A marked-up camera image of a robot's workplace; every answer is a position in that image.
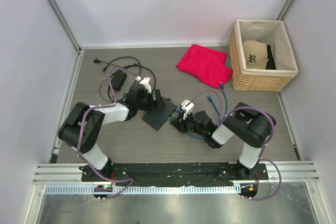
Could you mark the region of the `black network switch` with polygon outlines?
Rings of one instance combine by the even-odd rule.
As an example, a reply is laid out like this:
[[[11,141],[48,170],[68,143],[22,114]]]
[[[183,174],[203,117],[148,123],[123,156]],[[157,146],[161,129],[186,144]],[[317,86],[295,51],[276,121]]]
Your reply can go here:
[[[142,120],[156,131],[162,127],[171,114],[177,109],[177,106],[169,99],[162,97],[162,100],[165,104],[164,109],[160,111],[149,111],[142,117]]]

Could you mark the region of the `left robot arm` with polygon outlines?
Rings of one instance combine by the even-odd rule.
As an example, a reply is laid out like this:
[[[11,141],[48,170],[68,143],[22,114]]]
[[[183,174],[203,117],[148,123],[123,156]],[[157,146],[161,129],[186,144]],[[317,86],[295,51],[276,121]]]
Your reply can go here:
[[[78,156],[94,167],[93,174],[105,182],[112,174],[111,159],[97,144],[101,127],[132,119],[137,112],[159,112],[166,105],[159,89],[154,93],[144,84],[133,84],[123,101],[108,105],[78,102],[58,130],[58,138],[72,147]]]

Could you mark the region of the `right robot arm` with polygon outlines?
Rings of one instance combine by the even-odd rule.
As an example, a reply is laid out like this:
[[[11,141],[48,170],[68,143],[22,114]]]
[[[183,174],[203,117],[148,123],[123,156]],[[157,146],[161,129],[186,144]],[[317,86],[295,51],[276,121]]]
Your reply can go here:
[[[236,163],[238,177],[250,179],[264,151],[264,145],[272,138],[277,124],[275,118],[258,108],[239,103],[216,125],[205,111],[186,114],[179,111],[170,124],[179,132],[194,133],[212,149],[221,148],[236,136],[244,142]]]

